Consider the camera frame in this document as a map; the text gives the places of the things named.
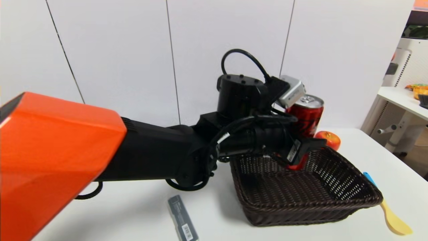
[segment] wicker basket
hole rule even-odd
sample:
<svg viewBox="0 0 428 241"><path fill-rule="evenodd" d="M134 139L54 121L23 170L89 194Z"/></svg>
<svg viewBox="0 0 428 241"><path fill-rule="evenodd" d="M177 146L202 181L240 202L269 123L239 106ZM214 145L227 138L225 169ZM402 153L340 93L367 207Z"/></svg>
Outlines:
<svg viewBox="0 0 428 241"><path fill-rule="evenodd" d="M301 171L268 157L243 156L230 165L239 201L255 226L336 222L383 200L376 186L330 148L311 152Z"/></svg>

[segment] red apple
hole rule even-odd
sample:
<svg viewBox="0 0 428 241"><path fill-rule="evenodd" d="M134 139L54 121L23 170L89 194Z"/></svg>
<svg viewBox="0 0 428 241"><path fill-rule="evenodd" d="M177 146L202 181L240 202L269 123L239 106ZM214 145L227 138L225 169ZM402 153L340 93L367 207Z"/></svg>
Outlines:
<svg viewBox="0 0 428 241"><path fill-rule="evenodd" d="M333 150L337 151L340 147L340 138L329 131L320 131L315 134L315 138L326 139L327 146L331 147Z"/></svg>

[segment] yellow spoon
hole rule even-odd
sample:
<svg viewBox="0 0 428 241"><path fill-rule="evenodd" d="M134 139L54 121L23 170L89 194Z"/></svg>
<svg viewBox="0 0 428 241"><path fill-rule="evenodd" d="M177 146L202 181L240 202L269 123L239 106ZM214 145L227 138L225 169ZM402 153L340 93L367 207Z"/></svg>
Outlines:
<svg viewBox="0 0 428 241"><path fill-rule="evenodd" d="M366 176L366 178L369 181L371 181L376 186L375 182L367 172L364 172L363 174ZM391 209L386 204L385 199L380 204L380 206L382 207L383 212L385 214L386 225L393 233L398 235L408 235L413 233L412 229L405 222L403 222L397 215L395 215L395 213L391 211Z"/></svg>

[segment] white tabletop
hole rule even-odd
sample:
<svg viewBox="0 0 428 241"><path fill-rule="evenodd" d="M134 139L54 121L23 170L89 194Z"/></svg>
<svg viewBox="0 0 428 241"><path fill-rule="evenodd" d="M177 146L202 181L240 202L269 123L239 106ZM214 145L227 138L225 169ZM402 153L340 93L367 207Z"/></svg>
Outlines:
<svg viewBox="0 0 428 241"><path fill-rule="evenodd" d="M413 97L412 91L397 87L381 87L377 94L381 98L428 121L428 109L419 106L420 102Z"/></svg>
<svg viewBox="0 0 428 241"><path fill-rule="evenodd" d="M428 183L357 129L331 129L342 139L339 152L368 172L391 209L414 233L389 231L380 206L347 219L310 226L253 227L246 220L228 164L220 163L208 185L195 192L161 181L104 183L93 199L74 200L33 241L178 240L167 199L180 194L202 241L219 240L427 240Z"/></svg>

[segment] can lid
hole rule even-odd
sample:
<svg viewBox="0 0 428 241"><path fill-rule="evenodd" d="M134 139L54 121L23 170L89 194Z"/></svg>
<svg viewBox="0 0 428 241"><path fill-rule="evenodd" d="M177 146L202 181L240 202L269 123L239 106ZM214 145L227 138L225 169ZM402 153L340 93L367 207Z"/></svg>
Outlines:
<svg viewBox="0 0 428 241"><path fill-rule="evenodd" d="M321 98L318 98L313 95L304 95L295 103L295 105L300 105L310 109L316 109L323 107L324 101Z"/></svg>

